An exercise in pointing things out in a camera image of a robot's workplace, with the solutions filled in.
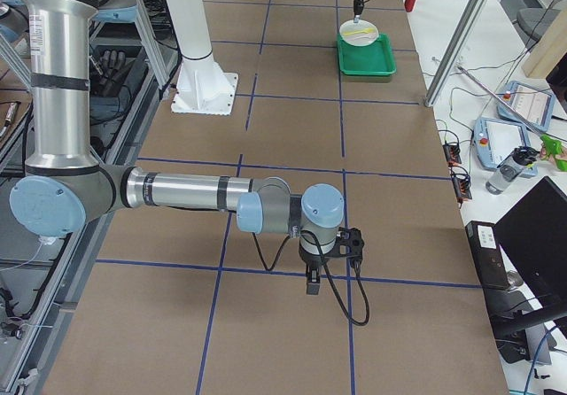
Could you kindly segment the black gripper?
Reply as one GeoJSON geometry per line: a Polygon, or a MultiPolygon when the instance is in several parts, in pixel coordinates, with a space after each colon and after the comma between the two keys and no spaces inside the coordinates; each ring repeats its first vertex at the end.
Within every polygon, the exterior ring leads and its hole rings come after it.
{"type": "Polygon", "coordinates": [[[299,256],[306,264],[306,294],[318,295],[321,286],[321,270],[328,258],[321,257],[314,244],[299,243],[299,256]]]}

